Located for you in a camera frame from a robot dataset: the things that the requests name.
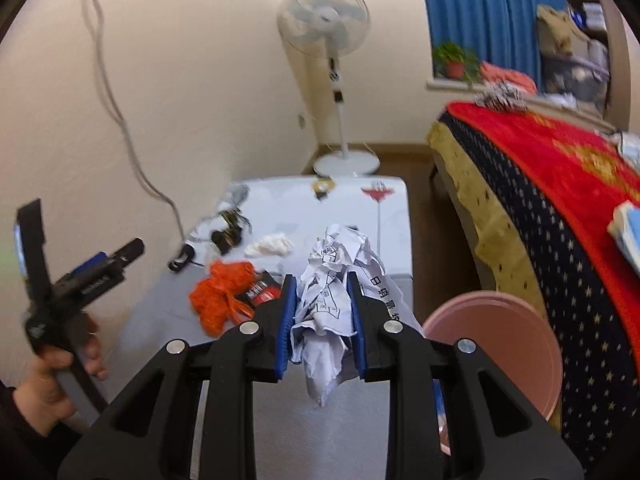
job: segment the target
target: red logo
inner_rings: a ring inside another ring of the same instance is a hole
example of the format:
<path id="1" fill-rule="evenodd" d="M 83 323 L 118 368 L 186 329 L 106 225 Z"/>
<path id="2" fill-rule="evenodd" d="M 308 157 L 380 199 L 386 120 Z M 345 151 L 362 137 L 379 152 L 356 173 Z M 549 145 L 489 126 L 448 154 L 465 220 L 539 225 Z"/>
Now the red logo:
<path id="1" fill-rule="evenodd" d="M 361 188 L 363 193 L 368 194 L 373 200 L 380 203 L 387 195 L 395 193 L 393 189 L 387 189 L 382 182 L 374 182 L 369 189 Z"/>

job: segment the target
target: orange cloth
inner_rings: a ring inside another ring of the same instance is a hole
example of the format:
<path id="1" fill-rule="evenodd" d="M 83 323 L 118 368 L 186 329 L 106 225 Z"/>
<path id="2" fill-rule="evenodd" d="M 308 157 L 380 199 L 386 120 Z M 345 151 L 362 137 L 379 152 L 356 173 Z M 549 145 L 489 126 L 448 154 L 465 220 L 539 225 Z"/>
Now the orange cloth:
<path id="1" fill-rule="evenodd" d="M 205 332 L 218 337 L 227 318 L 238 324 L 243 321 L 238 313 L 249 319 L 254 316 L 250 307 L 234 296 L 246 291 L 255 281 L 255 269 L 249 262 L 226 264 L 217 260 L 209 270 L 211 276 L 196 285 L 189 300 L 200 315 Z"/>
<path id="2" fill-rule="evenodd" d="M 537 94 L 538 87 L 534 83 L 533 79 L 528 75 L 518 72 L 517 70 L 511 70 L 509 68 L 501 68 L 499 66 L 492 65 L 483 61 L 480 65 L 480 75 L 482 79 L 489 83 L 499 83 L 506 81 L 507 83 L 513 83 L 521 87 L 527 94 Z"/>

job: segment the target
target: electric fan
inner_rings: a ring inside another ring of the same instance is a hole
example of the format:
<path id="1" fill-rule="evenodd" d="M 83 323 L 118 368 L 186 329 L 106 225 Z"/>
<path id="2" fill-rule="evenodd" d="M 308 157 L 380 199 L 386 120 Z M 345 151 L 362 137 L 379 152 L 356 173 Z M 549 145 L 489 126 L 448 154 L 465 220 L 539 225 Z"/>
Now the electric fan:
<path id="1" fill-rule="evenodd" d="M 356 50 L 370 29 L 369 10 L 363 0 L 283 0 L 278 29 L 296 50 L 328 61 L 340 134 L 340 152 L 323 155 L 314 163 L 322 176 L 374 173 L 380 160 L 373 152 L 349 150 L 344 135 L 344 98 L 338 58 Z"/>

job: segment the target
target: green plant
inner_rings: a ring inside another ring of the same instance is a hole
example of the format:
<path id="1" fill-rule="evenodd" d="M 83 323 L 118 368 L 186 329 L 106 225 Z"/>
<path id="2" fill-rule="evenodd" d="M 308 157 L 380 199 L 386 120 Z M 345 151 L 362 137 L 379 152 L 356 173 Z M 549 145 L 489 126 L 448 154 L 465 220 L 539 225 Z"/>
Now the green plant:
<path id="1" fill-rule="evenodd" d="M 436 72 L 442 74 L 448 64 L 462 63 L 465 67 L 463 81 L 470 86 L 480 81 L 480 61 L 471 48 L 463 48 L 453 41 L 441 43 L 433 49 L 433 62 Z"/>

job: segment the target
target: black sleeve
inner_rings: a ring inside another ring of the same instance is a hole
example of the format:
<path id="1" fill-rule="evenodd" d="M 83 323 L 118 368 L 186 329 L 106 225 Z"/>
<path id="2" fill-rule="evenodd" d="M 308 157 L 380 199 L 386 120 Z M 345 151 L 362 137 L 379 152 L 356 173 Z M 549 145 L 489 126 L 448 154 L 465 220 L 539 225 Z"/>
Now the black sleeve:
<path id="1" fill-rule="evenodd" d="M 38 434 L 16 407 L 14 390 L 0 382 L 0 478 L 54 480 L 80 435 L 65 424 Z"/>

